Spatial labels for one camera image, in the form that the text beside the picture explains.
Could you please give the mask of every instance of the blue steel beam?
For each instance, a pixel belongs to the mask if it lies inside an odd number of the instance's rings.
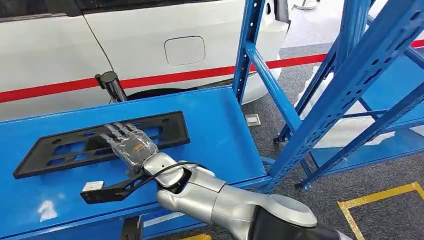
[[[345,0],[337,41],[334,72],[337,72],[346,58],[358,44],[365,32],[370,0]]]
[[[375,0],[371,0],[370,7],[373,6]],[[322,61],[321,65],[319,65],[318,71],[316,71],[315,75],[312,78],[312,81],[307,86],[305,92],[303,93],[302,97],[300,98],[299,102],[297,103],[295,109],[297,114],[301,114],[303,110],[305,109],[307,103],[311,99],[311,97],[314,95],[315,91],[317,90],[318,86],[321,84],[323,79],[325,79],[328,74],[333,71],[334,62],[336,59],[336,53],[337,48],[339,45],[339,36],[335,39],[334,43],[332,44],[330,50],[328,51],[327,55],[325,56],[324,61]],[[283,142],[285,138],[290,138],[289,128],[285,125],[283,129],[281,130],[280,134],[274,138],[274,142]]]
[[[388,111],[388,109],[382,109],[382,110],[352,113],[352,114],[343,115],[343,117],[341,117],[341,118],[342,119],[348,119],[348,118],[363,117],[363,116],[381,115],[381,114],[386,113],[387,111]]]
[[[245,44],[256,44],[264,5],[265,0],[246,0],[244,4],[244,15],[241,23],[240,39],[238,41],[237,60],[235,62],[234,77],[232,79],[232,90],[240,105],[242,104],[246,81],[248,80],[249,69],[251,67],[251,60],[246,53]]]
[[[356,149],[364,145],[370,139],[384,133],[385,129],[388,126],[390,126],[399,118],[407,114],[410,110],[412,110],[422,101],[424,101],[424,82],[421,83],[417,88],[415,88],[408,95],[406,95],[397,104],[395,104],[389,111],[383,114],[379,119],[377,119],[371,126],[365,129],[361,134],[355,137],[355,139],[353,139],[349,144],[343,147],[339,152],[337,152],[321,167],[317,168],[314,172],[312,172],[312,174],[308,175],[305,179],[303,179],[301,181],[302,187],[307,186],[313,181],[315,181],[317,178],[319,178],[325,172],[327,172],[328,170],[332,169],[334,166],[339,164],[341,160],[346,158],[349,154],[353,153]]]
[[[274,100],[275,105],[282,114],[286,124],[292,132],[295,132],[302,123],[298,113],[295,111],[295,108],[290,103],[289,99],[278,85],[277,81],[274,79],[273,74],[271,73],[262,56],[259,54],[255,45],[250,42],[246,42],[245,50],[253,65],[255,66],[260,78],[262,78],[262,81],[268,89],[272,99]]]
[[[367,20],[366,20],[366,24],[371,25],[373,22],[374,22],[374,18],[369,15]],[[409,59],[411,59],[416,65],[418,65],[420,68],[424,69],[424,57],[417,50],[415,50],[411,46],[409,46],[405,50],[404,54]]]
[[[270,170],[269,193],[424,29],[424,1],[388,0]]]

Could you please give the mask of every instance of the floor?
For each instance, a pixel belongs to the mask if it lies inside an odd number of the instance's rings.
[[[289,47],[281,50],[281,58],[325,53],[329,44]],[[304,87],[304,80],[312,74],[313,66],[307,64],[284,68],[278,82],[289,100],[295,103]],[[275,158],[283,145],[272,144],[272,138],[284,125],[269,94],[242,107],[245,114],[259,114],[261,125],[250,128],[261,156]],[[308,205],[318,220],[336,228],[352,239],[353,230],[339,208],[344,202],[376,192],[392,189],[417,181],[424,187],[424,154],[416,154],[359,169],[319,178],[308,191],[295,189],[294,185],[305,176],[298,166],[276,187],[275,193],[286,195]],[[349,209],[363,238],[366,240],[424,240],[424,200],[416,191],[392,196]],[[208,233],[213,240],[232,240],[226,230],[205,226],[156,240],[179,240]]]

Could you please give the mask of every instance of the yellow tape marking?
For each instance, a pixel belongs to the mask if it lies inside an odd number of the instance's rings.
[[[362,232],[359,230],[359,227],[357,223],[355,222],[354,218],[351,215],[351,212],[349,209],[358,207],[361,205],[373,203],[379,200],[387,199],[393,196],[409,193],[412,191],[417,191],[418,194],[421,196],[421,198],[424,200],[424,190],[423,188],[418,184],[417,181],[406,184],[403,186],[398,186],[389,190],[384,190],[380,192],[376,192],[370,195],[361,196],[349,201],[337,201],[338,207],[340,208],[341,212],[344,214],[344,217],[346,218],[347,222],[350,225],[350,228],[352,229],[353,233],[355,234],[356,238],[358,240],[365,240],[364,236],[362,235]]]
[[[211,236],[206,235],[206,233],[203,233],[203,234],[200,234],[200,235],[197,235],[197,236],[191,236],[191,237],[184,238],[184,239],[181,239],[181,240],[212,240],[212,238],[211,238]]]

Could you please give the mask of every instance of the blue shelf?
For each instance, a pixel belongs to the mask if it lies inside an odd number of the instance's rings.
[[[314,148],[310,153],[317,166],[321,167],[341,149],[341,147]],[[407,128],[399,129],[393,137],[383,140],[378,145],[361,146],[347,157],[347,161],[341,161],[323,175],[335,174],[423,151],[424,136]]]
[[[0,122],[0,145],[7,149],[2,154],[0,182],[8,193],[0,206],[0,239],[34,237],[52,227],[67,229],[156,211],[154,182],[125,201],[88,205],[81,198],[86,182],[105,181],[109,186],[128,178],[119,159],[18,180],[12,172],[40,137],[174,111],[183,112],[191,142],[164,149],[165,153],[178,161],[199,162],[229,184],[269,179],[230,86]],[[50,219],[38,212],[47,203],[50,213],[55,213],[47,216]]]
[[[393,64],[363,94],[361,103],[369,110],[390,109],[424,81],[424,70],[405,55]],[[424,125],[424,103],[401,117],[390,129]]]

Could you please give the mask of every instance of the car door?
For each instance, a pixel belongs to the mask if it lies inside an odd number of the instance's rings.
[[[245,0],[76,0],[120,80],[233,66]],[[277,59],[289,24],[267,0],[257,47]],[[126,89],[188,89],[232,75]],[[143,79],[139,86],[145,85]]]
[[[0,33],[0,120],[109,102],[81,89],[112,68],[73,0],[0,0]]]

